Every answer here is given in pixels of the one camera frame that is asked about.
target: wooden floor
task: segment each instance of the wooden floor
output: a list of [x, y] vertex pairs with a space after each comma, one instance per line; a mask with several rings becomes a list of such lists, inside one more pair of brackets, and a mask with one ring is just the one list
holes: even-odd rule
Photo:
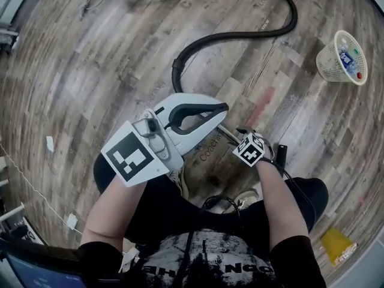
[[[39, 0], [25, 18], [20, 46], [1, 59], [0, 134], [5, 150], [62, 217], [74, 213], [82, 230], [98, 198], [92, 166], [101, 147], [126, 119], [172, 93], [171, 65], [193, 40], [221, 31], [279, 28], [289, 19], [283, 0], [105, 0], [79, 21], [86, 0]], [[208, 47], [184, 71], [185, 91], [226, 101], [225, 126], [249, 125], [288, 145], [287, 170], [315, 176], [329, 205], [311, 233], [327, 282], [355, 261], [384, 218], [384, 18], [369, 0], [294, 0], [299, 22], [284, 37]], [[344, 29], [368, 61], [364, 86], [327, 83], [316, 54]], [[46, 148], [52, 136], [55, 151]], [[235, 197], [256, 180], [212, 133], [190, 155], [192, 202], [211, 193]], [[76, 247], [67, 229], [15, 169], [9, 206], [26, 204], [49, 244]], [[337, 227], [360, 244], [340, 268], [319, 238]]]

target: red stain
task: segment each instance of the red stain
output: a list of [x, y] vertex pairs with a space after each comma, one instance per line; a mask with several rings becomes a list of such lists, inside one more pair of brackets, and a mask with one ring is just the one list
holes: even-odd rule
[[262, 97], [259, 104], [256, 106], [255, 110], [253, 111], [251, 117], [245, 124], [246, 127], [253, 127], [253, 125], [259, 119], [261, 113], [263, 113], [265, 106], [269, 104], [269, 102], [271, 101], [274, 92], [275, 92], [275, 88], [271, 86], [265, 89], [264, 96]]
[[364, 201], [364, 199], [361, 196], [359, 197], [359, 205], [360, 205], [360, 207], [364, 207], [365, 206], [365, 201]]

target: white mesh basket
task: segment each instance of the white mesh basket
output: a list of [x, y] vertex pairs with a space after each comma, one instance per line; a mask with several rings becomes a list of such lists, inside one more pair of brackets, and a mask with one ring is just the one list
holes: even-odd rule
[[[352, 77], [341, 62], [337, 49], [342, 45], [359, 65], [360, 79]], [[320, 75], [330, 82], [353, 82], [363, 85], [367, 81], [368, 68], [364, 53], [354, 37], [343, 30], [337, 31], [333, 41], [317, 54], [316, 66]]]

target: yellow object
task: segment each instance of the yellow object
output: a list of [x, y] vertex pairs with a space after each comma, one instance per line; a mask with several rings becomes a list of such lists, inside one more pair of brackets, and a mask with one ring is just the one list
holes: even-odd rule
[[357, 243], [352, 242], [336, 228], [329, 229], [321, 240], [333, 266], [351, 256], [358, 247]]

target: black shirt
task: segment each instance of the black shirt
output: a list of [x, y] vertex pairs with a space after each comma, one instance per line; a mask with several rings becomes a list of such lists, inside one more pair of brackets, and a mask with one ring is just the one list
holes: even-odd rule
[[[184, 256], [188, 234], [169, 236], [151, 255], [125, 274], [125, 287], [170, 287]], [[103, 242], [83, 244], [80, 262], [88, 274], [118, 272], [122, 254]], [[201, 230], [194, 233], [183, 287], [326, 287], [308, 237], [277, 244], [270, 262], [253, 254], [237, 236]]]

